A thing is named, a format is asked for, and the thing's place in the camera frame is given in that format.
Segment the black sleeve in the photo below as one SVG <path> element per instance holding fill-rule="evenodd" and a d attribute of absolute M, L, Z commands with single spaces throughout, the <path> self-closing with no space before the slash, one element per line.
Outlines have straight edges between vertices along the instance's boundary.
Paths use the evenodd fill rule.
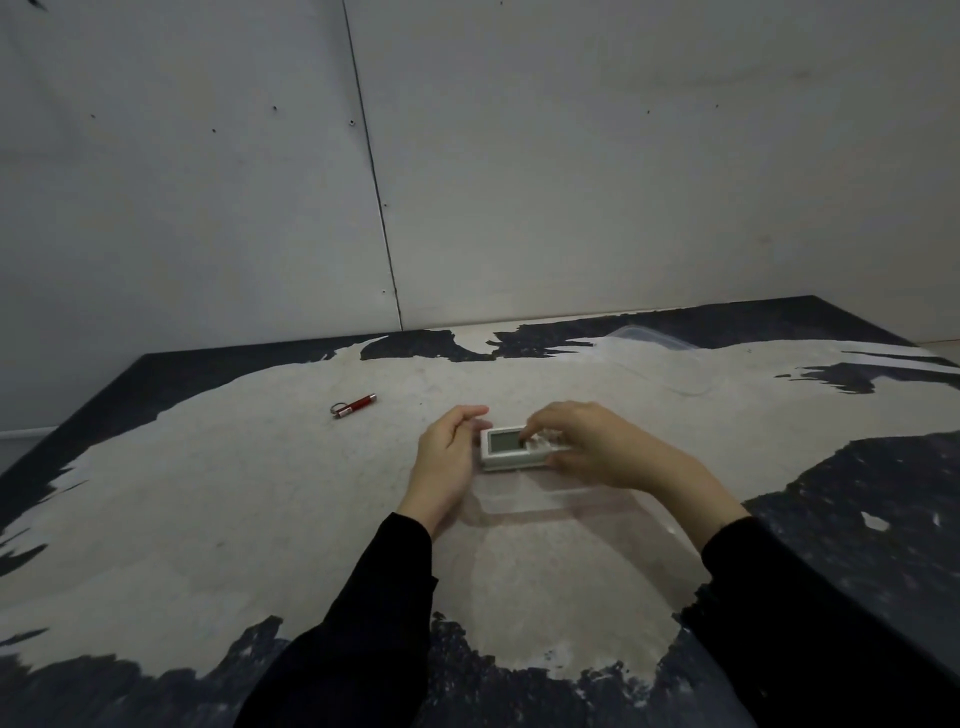
<path fill-rule="evenodd" d="M 758 724 L 844 716 L 851 725 L 927 725 L 960 700 L 955 675 L 834 589 L 756 519 L 720 530 L 702 556 L 713 580 L 683 618 Z"/>
<path fill-rule="evenodd" d="M 409 726 L 426 692 L 433 544 L 391 514 L 323 623 L 293 640 L 235 725 Z"/>

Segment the white wall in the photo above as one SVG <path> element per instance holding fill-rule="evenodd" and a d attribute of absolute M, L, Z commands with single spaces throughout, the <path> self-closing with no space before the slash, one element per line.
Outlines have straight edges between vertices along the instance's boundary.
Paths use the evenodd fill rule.
<path fill-rule="evenodd" d="M 952 0 L 348 0 L 408 328 L 817 293 L 960 334 Z"/>
<path fill-rule="evenodd" d="M 399 328 L 339 0 L 44 2 L 0 0 L 0 430 L 143 352 Z"/>

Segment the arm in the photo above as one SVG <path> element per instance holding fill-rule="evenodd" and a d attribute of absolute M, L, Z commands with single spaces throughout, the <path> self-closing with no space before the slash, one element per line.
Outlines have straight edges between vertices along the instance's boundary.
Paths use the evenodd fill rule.
<path fill-rule="evenodd" d="M 573 447 L 552 467 L 652 494 L 701 551 L 713 581 L 684 622 L 760 724 L 916 718 L 960 699 L 955 680 L 781 544 L 696 458 L 596 403 L 550 404 L 520 437 L 545 428 Z"/>
<path fill-rule="evenodd" d="M 454 407 L 420 437 L 407 493 L 357 562 L 324 621 L 293 640 L 235 725 L 408 726 L 426 692 L 431 539 L 472 476 L 487 407 Z"/>

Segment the white electronic device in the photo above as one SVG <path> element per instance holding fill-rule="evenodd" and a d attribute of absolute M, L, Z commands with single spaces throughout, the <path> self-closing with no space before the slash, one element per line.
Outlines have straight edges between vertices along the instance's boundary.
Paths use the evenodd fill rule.
<path fill-rule="evenodd" d="M 480 437 L 480 464 L 488 473 L 516 468 L 538 468 L 551 452 L 569 449 L 559 432 L 545 430 L 520 442 L 523 427 L 493 427 Z"/>

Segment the tabletop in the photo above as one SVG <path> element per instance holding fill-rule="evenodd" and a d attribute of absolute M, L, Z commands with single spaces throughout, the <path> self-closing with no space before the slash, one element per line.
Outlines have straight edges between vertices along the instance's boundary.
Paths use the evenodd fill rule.
<path fill-rule="evenodd" d="M 685 351 L 612 346 L 624 327 Z M 800 297 L 141 357 L 0 476 L 4 725 L 230 725 L 396 507 L 429 422 L 558 399 L 701 458 L 960 672 L 960 367 Z M 417 724 L 751 725 L 684 627 L 708 575 L 669 516 L 623 493 L 491 512 L 482 489 L 511 477 L 478 475 L 434 546 Z"/>

